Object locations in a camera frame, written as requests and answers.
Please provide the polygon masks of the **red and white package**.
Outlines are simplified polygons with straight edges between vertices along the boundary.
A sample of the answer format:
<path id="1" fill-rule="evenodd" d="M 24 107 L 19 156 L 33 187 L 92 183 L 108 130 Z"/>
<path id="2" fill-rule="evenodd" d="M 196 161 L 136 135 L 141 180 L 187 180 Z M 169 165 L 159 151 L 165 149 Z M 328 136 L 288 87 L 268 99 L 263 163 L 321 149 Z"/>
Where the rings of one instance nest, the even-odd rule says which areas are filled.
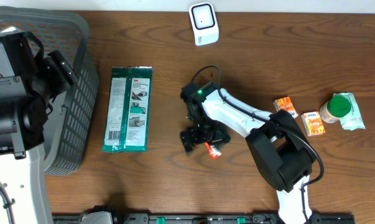
<path id="1" fill-rule="evenodd" d="M 222 155 L 221 151 L 214 145 L 210 145 L 208 142 L 205 143 L 206 150 L 212 159 L 216 159 Z"/>

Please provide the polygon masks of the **dark green package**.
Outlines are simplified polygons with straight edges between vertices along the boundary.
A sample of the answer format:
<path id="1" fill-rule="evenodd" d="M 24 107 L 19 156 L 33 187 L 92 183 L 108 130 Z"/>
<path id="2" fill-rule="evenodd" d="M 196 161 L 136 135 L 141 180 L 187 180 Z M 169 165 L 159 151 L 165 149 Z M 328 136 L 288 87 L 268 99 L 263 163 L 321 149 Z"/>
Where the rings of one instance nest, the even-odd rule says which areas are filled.
<path id="1" fill-rule="evenodd" d="M 146 152 L 152 67 L 113 67 L 103 152 Z"/>

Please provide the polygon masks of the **orange tissue pack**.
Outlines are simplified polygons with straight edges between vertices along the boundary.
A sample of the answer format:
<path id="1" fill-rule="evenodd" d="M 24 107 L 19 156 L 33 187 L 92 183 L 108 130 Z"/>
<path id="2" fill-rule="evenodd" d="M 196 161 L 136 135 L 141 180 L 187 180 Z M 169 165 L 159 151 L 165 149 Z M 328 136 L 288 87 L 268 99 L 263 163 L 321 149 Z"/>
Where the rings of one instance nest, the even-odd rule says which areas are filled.
<path id="1" fill-rule="evenodd" d="M 296 119 L 299 115 L 297 111 L 295 110 L 293 103 L 289 96 L 276 99 L 274 100 L 273 104 L 277 111 L 280 111 L 280 110 L 287 111 L 292 115 L 294 119 Z"/>
<path id="2" fill-rule="evenodd" d="M 325 128 L 322 123 L 319 112 L 308 112 L 301 115 L 303 125 L 305 127 L 307 136 L 316 136 L 325 134 Z"/>

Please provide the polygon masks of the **green lidded small jar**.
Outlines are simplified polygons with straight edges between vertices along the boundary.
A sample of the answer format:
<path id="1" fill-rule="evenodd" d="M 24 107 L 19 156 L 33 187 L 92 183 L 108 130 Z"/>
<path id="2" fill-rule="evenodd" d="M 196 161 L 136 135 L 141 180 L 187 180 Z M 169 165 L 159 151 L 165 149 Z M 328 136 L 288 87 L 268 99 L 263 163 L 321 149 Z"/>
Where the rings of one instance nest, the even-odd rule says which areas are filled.
<path id="1" fill-rule="evenodd" d="M 320 118 L 326 123 L 335 123 L 351 111 L 350 101 L 341 95 L 330 98 L 319 109 Z"/>

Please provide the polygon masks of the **mint green wipes packet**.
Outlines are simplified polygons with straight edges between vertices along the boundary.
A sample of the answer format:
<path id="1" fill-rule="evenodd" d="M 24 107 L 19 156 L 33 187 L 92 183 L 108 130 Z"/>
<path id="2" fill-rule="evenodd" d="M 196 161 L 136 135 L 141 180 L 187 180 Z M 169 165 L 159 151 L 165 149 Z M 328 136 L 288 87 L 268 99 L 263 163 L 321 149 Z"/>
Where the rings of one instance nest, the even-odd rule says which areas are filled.
<path id="1" fill-rule="evenodd" d="M 344 130 L 350 131 L 355 129 L 366 129 L 354 95 L 352 93 L 334 93 L 333 96 L 343 96 L 351 104 L 351 111 L 340 119 L 341 127 Z"/>

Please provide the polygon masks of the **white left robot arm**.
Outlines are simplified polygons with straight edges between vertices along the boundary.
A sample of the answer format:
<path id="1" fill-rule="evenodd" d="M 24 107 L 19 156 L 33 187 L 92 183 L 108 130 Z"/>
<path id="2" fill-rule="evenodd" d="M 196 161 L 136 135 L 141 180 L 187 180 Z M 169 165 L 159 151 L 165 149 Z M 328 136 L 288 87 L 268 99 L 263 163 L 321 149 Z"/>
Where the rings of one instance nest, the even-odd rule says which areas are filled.
<path id="1" fill-rule="evenodd" d="M 0 32 L 0 223 L 52 223 L 44 126 L 52 102 L 78 77 L 29 31 Z"/>

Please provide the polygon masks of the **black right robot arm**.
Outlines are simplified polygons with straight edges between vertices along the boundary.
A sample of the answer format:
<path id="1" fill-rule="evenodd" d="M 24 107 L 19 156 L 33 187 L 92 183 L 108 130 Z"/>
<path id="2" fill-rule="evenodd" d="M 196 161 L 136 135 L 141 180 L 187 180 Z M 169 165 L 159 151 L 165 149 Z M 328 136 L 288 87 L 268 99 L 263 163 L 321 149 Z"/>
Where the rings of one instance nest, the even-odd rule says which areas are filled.
<path id="1" fill-rule="evenodd" d="M 187 154 L 203 144 L 212 157 L 218 157 L 220 147 L 230 142 L 227 130 L 232 129 L 246 140 L 259 173 L 276 190 L 280 219 L 284 223 L 311 222 L 307 189 L 324 173 L 321 170 L 310 179 L 312 165 L 324 166 L 290 113 L 253 108 L 214 82 L 203 87 L 190 82 L 182 88 L 180 98 L 187 106 L 187 119 L 193 122 L 180 133 Z"/>

